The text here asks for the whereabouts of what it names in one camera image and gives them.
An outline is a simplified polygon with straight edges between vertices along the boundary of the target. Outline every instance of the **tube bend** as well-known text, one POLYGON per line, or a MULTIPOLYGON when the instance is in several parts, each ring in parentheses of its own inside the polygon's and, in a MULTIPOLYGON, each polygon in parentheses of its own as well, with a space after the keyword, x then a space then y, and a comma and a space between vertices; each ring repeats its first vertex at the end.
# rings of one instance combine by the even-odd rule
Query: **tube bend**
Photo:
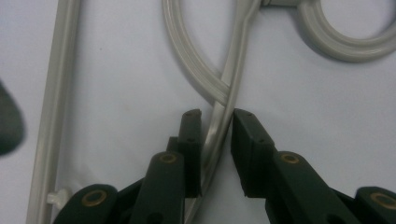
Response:
POLYGON ((336 59, 362 63, 396 50, 396 22, 378 36, 356 39, 340 34, 329 24, 320 0, 301 0, 297 8, 307 35, 319 49, 336 59))

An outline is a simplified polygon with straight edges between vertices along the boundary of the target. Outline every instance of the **clamp jaw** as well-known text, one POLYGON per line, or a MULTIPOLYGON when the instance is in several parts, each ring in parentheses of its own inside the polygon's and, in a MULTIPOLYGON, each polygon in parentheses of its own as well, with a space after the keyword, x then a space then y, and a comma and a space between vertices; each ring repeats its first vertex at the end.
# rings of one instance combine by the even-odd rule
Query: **clamp jaw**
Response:
POLYGON ((277 151, 257 118, 233 113, 233 161, 250 198, 265 198, 272 224, 394 224, 396 194, 358 189, 355 199, 331 189, 300 155, 277 151))
MULTIPOLYGON (((146 176, 117 191, 76 193, 54 224, 182 224, 184 199, 201 195, 201 111, 183 115, 178 137, 152 157, 146 176)), ((277 151, 257 118, 233 112, 232 154, 245 195, 265 198, 272 224, 395 224, 396 194, 366 187, 355 199, 331 189, 300 155, 277 151)))
POLYGON ((146 176, 117 191, 91 185, 77 192, 54 224, 181 224, 184 199, 201 194, 201 111, 186 112, 178 137, 154 155, 146 176))

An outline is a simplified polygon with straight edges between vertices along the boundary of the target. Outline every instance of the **dark blurry object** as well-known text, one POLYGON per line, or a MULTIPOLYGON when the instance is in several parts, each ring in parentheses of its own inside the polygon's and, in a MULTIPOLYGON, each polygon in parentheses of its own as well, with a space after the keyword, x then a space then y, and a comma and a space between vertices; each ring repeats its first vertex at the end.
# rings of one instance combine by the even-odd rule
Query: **dark blurry object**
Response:
POLYGON ((0 82, 0 156, 15 149, 22 138, 21 112, 0 82))

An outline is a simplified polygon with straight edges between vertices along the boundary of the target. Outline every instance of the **metal rivet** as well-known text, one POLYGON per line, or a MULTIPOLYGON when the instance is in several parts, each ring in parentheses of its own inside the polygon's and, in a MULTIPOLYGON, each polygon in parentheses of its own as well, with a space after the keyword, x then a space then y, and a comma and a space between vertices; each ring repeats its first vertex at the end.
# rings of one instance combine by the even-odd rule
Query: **metal rivet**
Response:
POLYGON ((107 193, 102 189, 96 189, 84 195, 81 203, 87 207, 93 207, 101 204, 107 197, 107 193))
POLYGON ((177 157, 173 154, 164 154, 161 155, 160 161, 165 162, 165 163, 173 163, 177 160, 177 157))
POLYGON ((380 192, 376 192, 376 193, 372 193, 370 195, 370 198, 378 203, 379 205, 391 209, 391 210, 396 210, 396 199, 389 197, 386 194, 380 193, 380 192))
POLYGON ((293 156, 291 154, 283 154, 282 156, 280 156, 280 159, 282 159, 282 161, 285 161, 285 162, 291 163, 291 164, 295 164, 300 161, 296 156, 293 156))

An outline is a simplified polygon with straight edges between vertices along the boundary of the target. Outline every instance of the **white table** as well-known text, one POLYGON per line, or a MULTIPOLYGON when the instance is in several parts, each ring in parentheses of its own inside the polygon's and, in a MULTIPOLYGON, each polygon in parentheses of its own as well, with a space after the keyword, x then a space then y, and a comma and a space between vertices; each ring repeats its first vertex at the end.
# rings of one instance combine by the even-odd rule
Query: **white table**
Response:
MULTIPOLYGON (((366 37, 395 17, 393 0, 323 1, 340 32, 366 37)), ((0 78, 23 112, 27 136, 0 158, 0 223, 24 223, 56 1, 3 1, 0 78)), ((196 48, 222 70, 234 1, 185 0, 196 48)), ((312 46, 293 8, 263 8, 252 24, 236 102, 259 118, 279 150, 304 156, 333 188, 396 191, 396 53, 343 63, 312 46)), ((64 121, 58 188, 123 189, 178 133, 183 112, 211 102, 173 52, 160 1, 82 1, 75 73, 64 121)), ((195 223, 269 223, 264 200, 243 195, 229 141, 195 223)))

